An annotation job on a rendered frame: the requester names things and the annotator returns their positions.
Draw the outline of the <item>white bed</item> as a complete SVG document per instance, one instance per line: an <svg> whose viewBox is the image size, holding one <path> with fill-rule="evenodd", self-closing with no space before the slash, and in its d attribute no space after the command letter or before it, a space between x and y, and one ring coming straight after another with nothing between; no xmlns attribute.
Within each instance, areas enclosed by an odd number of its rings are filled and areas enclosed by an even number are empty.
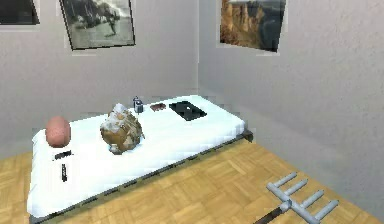
<svg viewBox="0 0 384 224"><path fill-rule="evenodd" d="M189 101L207 115L184 120L168 107L180 101ZM156 112L149 104L144 106L138 120L145 138L121 155L110 152L102 139L100 125L107 118L105 114L71 122L71 141L64 148L50 147L45 131L40 130L33 137L29 223L46 222L224 144L253 139L245 121L198 95L163 103L167 107ZM69 150L72 155L54 159ZM66 165L66 182L61 178L61 164Z"/></svg>

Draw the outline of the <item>black laptop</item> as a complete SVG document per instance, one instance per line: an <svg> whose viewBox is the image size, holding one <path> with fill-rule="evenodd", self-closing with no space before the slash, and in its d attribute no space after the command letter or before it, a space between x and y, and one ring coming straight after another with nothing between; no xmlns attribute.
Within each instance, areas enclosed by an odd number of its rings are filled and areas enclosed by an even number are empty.
<svg viewBox="0 0 384 224"><path fill-rule="evenodd" d="M186 121L192 121L207 115L205 111L189 101L171 103L169 107Z"/></svg>

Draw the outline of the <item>dark framed picture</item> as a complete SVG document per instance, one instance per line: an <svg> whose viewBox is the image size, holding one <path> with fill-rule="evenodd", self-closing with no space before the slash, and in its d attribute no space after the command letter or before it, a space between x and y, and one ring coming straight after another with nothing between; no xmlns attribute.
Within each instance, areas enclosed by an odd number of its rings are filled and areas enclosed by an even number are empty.
<svg viewBox="0 0 384 224"><path fill-rule="evenodd" d="M33 0L0 0L0 25L36 25L39 18Z"/></svg>

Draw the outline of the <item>brown and white lumpy object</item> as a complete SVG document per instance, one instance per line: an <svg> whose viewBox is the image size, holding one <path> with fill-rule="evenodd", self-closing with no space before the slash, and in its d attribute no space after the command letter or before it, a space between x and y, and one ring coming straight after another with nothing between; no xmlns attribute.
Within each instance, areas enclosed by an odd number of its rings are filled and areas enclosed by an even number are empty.
<svg viewBox="0 0 384 224"><path fill-rule="evenodd" d="M115 155L133 150L145 138L142 126L123 104L117 103L100 125L102 139Z"/></svg>

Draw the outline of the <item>orange cliff framed picture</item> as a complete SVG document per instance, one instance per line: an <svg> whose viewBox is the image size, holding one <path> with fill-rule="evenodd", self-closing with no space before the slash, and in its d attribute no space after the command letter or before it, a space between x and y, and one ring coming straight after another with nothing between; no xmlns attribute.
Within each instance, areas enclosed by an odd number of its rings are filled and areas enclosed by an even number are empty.
<svg viewBox="0 0 384 224"><path fill-rule="evenodd" d="M277 52L286 0L221 0L219 42Z"/></svg>

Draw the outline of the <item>black and white framed picture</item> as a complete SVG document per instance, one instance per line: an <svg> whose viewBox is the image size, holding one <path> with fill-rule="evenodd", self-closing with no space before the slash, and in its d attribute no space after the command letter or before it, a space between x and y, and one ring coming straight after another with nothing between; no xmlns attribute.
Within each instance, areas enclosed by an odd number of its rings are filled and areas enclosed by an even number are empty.
<svg viewBox="0 0 384 224"><path fill-rule="evenodd" d="M60 0L72 50L135 45L131 0Z"/></svg>

